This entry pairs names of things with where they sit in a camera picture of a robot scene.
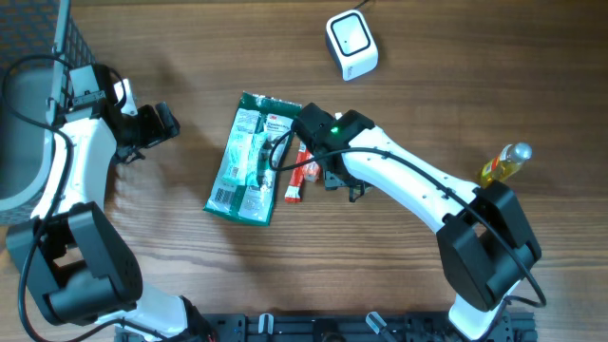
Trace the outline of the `white barcode scanner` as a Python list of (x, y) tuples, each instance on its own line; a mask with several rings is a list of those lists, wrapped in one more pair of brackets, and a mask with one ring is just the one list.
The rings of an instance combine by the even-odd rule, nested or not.
[(379, 52), (361, 11), (350, 9), (326, 23), (325, 41), (344, 81), (351, 81), (378, 64)]

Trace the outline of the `red tissue pack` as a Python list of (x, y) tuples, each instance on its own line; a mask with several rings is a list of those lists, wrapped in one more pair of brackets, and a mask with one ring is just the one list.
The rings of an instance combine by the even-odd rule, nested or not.
[(317, 162), (312, 161), (303, 166), (303, 175), (304, 180), (308, 182), (316, 182), (318, 181), (322, 168), (318, 165)]

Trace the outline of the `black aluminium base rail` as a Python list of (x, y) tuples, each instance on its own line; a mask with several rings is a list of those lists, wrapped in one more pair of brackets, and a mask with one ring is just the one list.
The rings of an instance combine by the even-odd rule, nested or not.
[(376, 332), (364, 315), (260, 316), (207, 314), (214, 336), (207, 341), (489, 341), (536, 342), (532, 313), (510, 313), (493, 323), (480, 339), (460, 335), (447, 318), (447, 312), (420, 312), (382, 315), (386, 326)]

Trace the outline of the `grey plastic mesh basket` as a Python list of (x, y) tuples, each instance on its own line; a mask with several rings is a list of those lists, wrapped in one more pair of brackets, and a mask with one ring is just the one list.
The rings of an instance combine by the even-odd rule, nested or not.
[[(69, 0), (1, 3), (1, 73), (22, 57), (49, 54), (74, 67), (95, 60), (70, 13)], [(67, 109), (74, 90), (66, 66), (53, 60), (16, 67), (6, 87), (22, 115), (48, 123)], [(44, 193), (53, 157), (52, 134), (14, 117), (1, 104), (1, 224), (29, 219)]]

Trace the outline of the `red white snack packet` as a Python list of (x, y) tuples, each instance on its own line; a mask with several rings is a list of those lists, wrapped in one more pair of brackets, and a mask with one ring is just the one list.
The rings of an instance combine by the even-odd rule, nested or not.
[[(312, 157), (313, 157), (313, 155), (308, 150), (306, 144), (304, 142), (301, 142), (299, 144), (295, 162), (296, 163), (306, 162), (309, 159), (311, 159)], [(290, 179), (289, 185), (288, 185), (286, 193), (285, 193), (285, 201), (287, 203), (301, 202), (300, 188), (304, 182), (303, 166), (299, 166), (299, 167), (295, 168), (292, 172), (291, 179)]]

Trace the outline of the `green foil packet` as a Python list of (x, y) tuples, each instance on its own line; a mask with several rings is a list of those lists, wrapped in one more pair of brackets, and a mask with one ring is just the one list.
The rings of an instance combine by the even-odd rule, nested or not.
[(275, 206), (276, 171), (291, 144), (285, 133), (301, 104), (244, 92), (203, 210), (231, 221), (267, 226)]

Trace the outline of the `yellow oil bottle silver cap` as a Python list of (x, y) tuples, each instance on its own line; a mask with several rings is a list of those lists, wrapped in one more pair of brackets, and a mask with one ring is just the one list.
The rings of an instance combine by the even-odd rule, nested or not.
[(526, 142), (508, 144), (500, 154), (488, 161), (478, 175), (479, 184), (486, 188), (493, 181), (504, 182), (517, 173), (532, 157), (532, 148)]

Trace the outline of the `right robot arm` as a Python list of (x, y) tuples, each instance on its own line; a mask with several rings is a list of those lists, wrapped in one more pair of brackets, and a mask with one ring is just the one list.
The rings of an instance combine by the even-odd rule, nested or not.
[(307, 104), (292, 130), (321, 166), (327, 188), (364, 193), (372, 186), (428, 227), (456, 293), (447, 313), (450, 327), (468, 340), (487, 337), (542, 256), (515, 193), (499, 181), (483, 188), (450, 176), (354, 110), (335, 118)]

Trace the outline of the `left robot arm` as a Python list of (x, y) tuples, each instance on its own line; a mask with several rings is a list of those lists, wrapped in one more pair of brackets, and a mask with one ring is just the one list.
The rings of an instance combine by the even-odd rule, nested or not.
[(71, 67), (68, 78), (73, 97), (46, 124), (55, 151), (44, 194), (30, 219), (7, 235), (20, 272), (17, 310), (25, 332), (40, 339), (28, 316), (32, 299), (48, 323), (82, 326), (86, 336), (113, 326), (121, 338), (215, 340), (188, 299), (143, 282), (103, 209), (109, 165), (139, 160), (145, 149), (175, 138), (178, 120), (164, 103), (125, 113), (124, 80), (109, 66)]

